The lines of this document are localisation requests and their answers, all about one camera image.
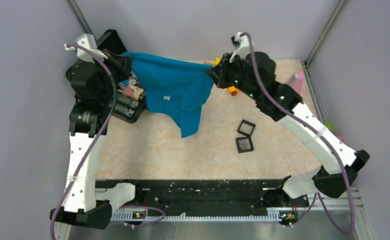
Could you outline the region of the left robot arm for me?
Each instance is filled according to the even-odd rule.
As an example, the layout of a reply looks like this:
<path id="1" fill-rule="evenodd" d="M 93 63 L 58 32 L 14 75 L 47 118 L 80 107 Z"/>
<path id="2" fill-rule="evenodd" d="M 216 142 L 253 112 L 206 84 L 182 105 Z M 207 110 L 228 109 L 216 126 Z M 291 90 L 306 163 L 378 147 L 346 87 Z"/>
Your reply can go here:
<path id="1" fill-rule="evenodd" d="M 75 92 L 69 115 L 70 158 L 63 196 L 50 211 L 51 223 L 105 229 L 113 212 L 112 201 L 97 200 L 96 171 L 100 148 L 117 97 L 117 85 L 131 75 L 129 56 L 104 50 L 107 58 L 79 60 L 66 71 Z"/>

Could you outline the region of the black square frame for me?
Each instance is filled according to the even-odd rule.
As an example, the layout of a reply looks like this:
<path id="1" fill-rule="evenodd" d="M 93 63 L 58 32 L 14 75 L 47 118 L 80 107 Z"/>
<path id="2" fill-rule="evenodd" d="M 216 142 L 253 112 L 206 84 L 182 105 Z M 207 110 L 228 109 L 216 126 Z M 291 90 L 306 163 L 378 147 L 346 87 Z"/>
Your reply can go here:
<path id="1" fill-rule="evenodd" d="M 237 137 L 235 141 L 238 153 L 241 154 L 254 151 L 254 146 L 249 136 Z"/>
<path id="2" fill-rule="evenodd" d="M 256 125 L 254 123 L 243 119 L 238 126 L 237 133 L 250 137 L 253 134 L 255 127 Z"/>

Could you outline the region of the blue garment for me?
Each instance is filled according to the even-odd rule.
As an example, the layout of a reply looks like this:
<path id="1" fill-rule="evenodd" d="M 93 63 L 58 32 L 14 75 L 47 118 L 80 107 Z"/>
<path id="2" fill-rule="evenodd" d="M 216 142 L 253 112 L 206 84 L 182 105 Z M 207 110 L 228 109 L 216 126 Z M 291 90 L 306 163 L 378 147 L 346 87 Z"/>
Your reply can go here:
<path id="1" fill-rule="evenodd" d="M 212 66 L 132 51 L 122 55 L 132 58 L 132 71 L 146 92 L 147 109 L 170 116 L 182 138 L 196 134 L 202 106 L 214 84 L 207 75 Z"/>

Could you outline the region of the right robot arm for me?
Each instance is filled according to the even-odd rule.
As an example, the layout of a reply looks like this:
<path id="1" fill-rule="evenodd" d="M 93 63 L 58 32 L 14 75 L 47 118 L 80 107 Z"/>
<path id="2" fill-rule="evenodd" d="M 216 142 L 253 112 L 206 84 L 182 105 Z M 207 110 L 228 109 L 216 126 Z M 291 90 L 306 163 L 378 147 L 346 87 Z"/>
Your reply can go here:
<path id="1" fill-rule="evenodd" d="M 276 63 L 263 52 L 230 61 L 225 53 L 221 61 L 206 73 L 217 87 L 236 87 L 255 101 L 256 107 L 272 120 L 295 134 L 321 162 L 317 170 L 288 176 L 273 191 L 277 202 L 289 206 L 303 195 L 320 193 L 339 198 L 369 160 L 365 150 L 354 150 L 337 138 L 310 111 L 291 86 L 276 80 Z"/>

